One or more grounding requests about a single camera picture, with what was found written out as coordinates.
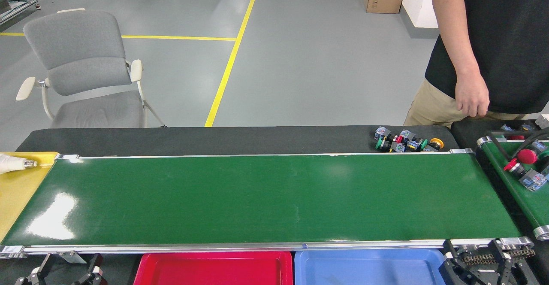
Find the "yellow floor line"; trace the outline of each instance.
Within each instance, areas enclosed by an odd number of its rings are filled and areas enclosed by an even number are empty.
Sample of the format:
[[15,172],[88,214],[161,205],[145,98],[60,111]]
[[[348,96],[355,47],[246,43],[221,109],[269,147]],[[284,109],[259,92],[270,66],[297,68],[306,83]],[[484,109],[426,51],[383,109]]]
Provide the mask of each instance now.
[[0,33],[0,36],[25,36],[23,33]]
[[[0,33],[0,36],[25,36],[23,33]],[[131,39],[182,39],[182,40],[218,40],[218,41],[236,41],[236,38],[230,37],[198,37],[198,36],[164,36],[164,35],[122,35],[122,38]]]
[[223,98],[223,93],[225,93],[225,87],[227,87],[227,82],[229,80],[229,76],[231,75],[233,64],[235,64],[235,58],[237,56],[238,49],[242,41],[242,36],[244,35],[244,31],[246,29],[247,21],[250,18],[251,9],[253,8],[254,2],[255,0],[250,0],[250,3],[247,6],[246,14],[244,15],[244,19],[242,20],[241,28],[238,31],[235,45],[233,46],[233,51],[231,52],[231,56],[229,56],[229,61],[225,68],[225,72],[223,73],[223,78],[221,78],[221,83],[219,84],[219,88],[217,89],[214,103],[212,103],[211,105],[210,113],[208,114],[208,119],[206,120],[206,124],[204,124],[204,127],[212,127],[214,125],[215,116],[217,115],[217,110],[219,109],[221,98]]

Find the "gray floor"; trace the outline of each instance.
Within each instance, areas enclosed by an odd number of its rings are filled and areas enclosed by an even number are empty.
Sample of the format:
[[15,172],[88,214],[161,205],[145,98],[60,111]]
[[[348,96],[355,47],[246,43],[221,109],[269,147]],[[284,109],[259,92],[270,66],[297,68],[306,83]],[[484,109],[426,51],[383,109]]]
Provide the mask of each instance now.
[[[39,2],[4,32],[84,7],[115,15],[123,35],[237,37],[250,0]],[[145,95],[173,127],[205,125],[233,44],[124,39],[127,59],[143,60]],[[365,13],[362,0],[255,0],[214,126],[401,124],[433,44],[411,38],[400,15]],[[9,152],[49,127],[39,90],[15,101],[21,82],[45,70],[22,36],[0,36],[0,52],[0,151]],[[51,106],[123,89],[51,91]]]

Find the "man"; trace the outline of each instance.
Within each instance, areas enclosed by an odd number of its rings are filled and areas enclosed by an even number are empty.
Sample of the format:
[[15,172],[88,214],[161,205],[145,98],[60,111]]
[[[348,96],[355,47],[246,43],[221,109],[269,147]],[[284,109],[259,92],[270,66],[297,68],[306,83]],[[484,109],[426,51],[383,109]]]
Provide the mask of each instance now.
[[439,23],[404,125],[520,119],[549,101],[549,0],[433,0]]

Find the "white wall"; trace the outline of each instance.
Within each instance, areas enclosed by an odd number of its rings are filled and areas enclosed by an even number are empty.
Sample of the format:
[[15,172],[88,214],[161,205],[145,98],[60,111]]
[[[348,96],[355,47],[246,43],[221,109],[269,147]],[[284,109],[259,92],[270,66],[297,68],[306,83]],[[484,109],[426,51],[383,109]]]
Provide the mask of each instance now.
[[415,27],[438,27],[431,0],[402,0],[402,5]]

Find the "hand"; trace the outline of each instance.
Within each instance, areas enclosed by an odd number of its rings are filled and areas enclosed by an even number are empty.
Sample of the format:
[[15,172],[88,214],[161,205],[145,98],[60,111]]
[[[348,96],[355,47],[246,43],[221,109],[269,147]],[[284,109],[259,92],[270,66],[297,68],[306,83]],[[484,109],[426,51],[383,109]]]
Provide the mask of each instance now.
[[480,72],[457,76],[455,84],[455,102],[457,109],[470,117],[483,117],[488,111],[490,98],[488,88]]

